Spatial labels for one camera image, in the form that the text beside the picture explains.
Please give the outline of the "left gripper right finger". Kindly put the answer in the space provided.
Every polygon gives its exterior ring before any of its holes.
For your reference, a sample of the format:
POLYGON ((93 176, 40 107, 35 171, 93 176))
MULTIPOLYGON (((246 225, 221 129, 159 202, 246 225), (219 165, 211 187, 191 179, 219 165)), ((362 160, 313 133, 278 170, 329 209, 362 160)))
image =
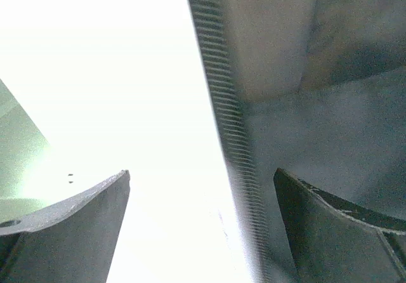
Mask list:
POLYGON ((405 221, 278 168, 273 182, 300 282, 405 282, 405 221))

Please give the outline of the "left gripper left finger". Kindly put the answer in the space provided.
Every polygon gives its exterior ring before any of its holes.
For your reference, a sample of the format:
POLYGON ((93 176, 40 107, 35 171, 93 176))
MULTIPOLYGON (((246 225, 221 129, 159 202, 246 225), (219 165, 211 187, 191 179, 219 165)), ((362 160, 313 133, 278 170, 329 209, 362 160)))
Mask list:
POLYGON ((68 199, 1 222, 1 282, 106 282, 129 200, 123 170, 68 199))

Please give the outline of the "space print kids suitcase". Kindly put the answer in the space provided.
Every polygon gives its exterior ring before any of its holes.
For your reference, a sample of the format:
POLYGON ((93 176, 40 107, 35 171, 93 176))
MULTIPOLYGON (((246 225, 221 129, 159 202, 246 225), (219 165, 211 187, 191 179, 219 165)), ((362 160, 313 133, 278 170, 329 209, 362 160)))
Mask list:
POLYGON ((254 282, 300 282, 278 168, 405 221, 405 0, 188 0, 254 282))

